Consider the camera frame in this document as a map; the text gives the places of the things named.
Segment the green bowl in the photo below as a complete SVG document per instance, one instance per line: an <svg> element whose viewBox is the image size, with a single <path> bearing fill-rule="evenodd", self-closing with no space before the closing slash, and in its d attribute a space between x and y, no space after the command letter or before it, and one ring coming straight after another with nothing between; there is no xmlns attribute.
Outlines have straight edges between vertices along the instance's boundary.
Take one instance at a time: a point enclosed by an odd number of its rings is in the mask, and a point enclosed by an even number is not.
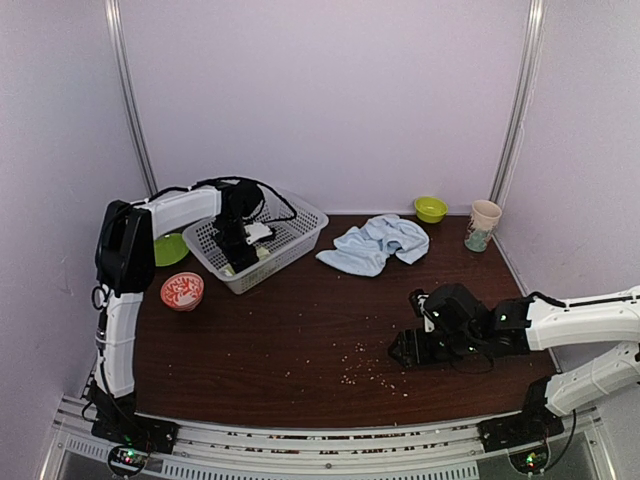
<svg viewBox="0 0 640 480"><path fill-rule="evenodd" d="M447 204L436 197L416 198L414 205L416 215L425 223L438 223L449 211Z"/></svg>
<svg viewBox="0 0 640 480"><path fill-rule="evenodd" d="M156 267L168 267L178 263L189 253L189 247L184 243L181 233L170 233L153 242L156 256Z"/></svg>

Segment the green plate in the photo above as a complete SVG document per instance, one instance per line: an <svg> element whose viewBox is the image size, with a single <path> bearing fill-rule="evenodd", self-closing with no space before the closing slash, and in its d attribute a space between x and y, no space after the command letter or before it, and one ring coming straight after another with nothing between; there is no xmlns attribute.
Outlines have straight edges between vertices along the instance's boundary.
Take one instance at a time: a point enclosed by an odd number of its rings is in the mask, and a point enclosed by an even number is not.
<svg viewBox="0 0 640 480"><path fill-rule="evenodd" d="M153 242L156 256L156 267L168 267L178 263L189 253L189 247L184 243L182 234L170 233Z"/></svg>

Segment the white and teal cup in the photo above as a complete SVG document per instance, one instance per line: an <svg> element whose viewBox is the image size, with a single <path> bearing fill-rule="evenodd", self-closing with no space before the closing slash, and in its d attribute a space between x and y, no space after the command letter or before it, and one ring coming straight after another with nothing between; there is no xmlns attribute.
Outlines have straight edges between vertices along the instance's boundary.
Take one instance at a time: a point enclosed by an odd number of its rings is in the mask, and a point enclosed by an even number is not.
<svg viewBox="0 0 640 480"><path fill-rule="evenodd" d="M476 200L471 206L471 217L464 245L472 252L484 252L498 226L502 209L489 200Z"/></svg>

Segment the table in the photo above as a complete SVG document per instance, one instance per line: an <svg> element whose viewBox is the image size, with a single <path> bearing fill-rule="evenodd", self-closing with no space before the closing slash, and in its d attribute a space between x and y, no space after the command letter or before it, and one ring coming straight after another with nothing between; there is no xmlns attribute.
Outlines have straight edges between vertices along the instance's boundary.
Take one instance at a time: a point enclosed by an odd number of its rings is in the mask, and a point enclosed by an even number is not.
<svg viewBox="0 0 640 480"><path fill-rule="evenodd" d="M315 251L364 216L332 216ZM377 278L350 276L308 254L241 296L193 257L158 269L138 318L134 371L141 413L235 425L342 428L407 425L517 410L530 382L555 373L546 352L497 359L486 374L448 365L404 372L387 355L416 328L407 301L417 288L464 283L493 307L519 296L495 245L462 244L466 218L423 225L429 253L409 266L389 259ZM205 279L196 310L162 304L162 283L180 271ZM469 358L459 369L479 371Z"/></svg>

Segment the vertical metal pole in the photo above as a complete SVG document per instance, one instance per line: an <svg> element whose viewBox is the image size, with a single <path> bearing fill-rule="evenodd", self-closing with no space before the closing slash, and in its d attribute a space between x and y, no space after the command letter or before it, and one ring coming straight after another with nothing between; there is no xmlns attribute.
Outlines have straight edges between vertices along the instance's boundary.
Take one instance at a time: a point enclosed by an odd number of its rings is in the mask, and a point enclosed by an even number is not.
<svg viewBox="0 0 640 480"><path fill-rule="evenodd" d="M129 62L127 60L127 51L124 43L124 33L120 20L120 4L118 0L106 0L105 7L109 35L120 75L120 86L122 88L131 139L133 140L133 146L138 157L138 163L140 164L140 171L147 193L153 195L158 191L158 184L153 169L151 168L151 162L149 161L149 152L147 151L147 145L144 141L140 115L133 95L133 83L131 81L131 72L129 71Z"/></svg>
<svg viewBox="0 0 640 480"><path fill-rule="evenodd" d="M520 63L520 74L516 86L516 95L511 110L511 119L507 129L507 136L502 148L502 156L491 188L489 199L498 204L503 203L504 193L508 188L509 173L518 153L518 133L522 129L522 122L531 93L532 82L536 73L540 44L542 39L542 24L544 21L544 0L531 0L529 5L529 23L525 35Z"/></svg>

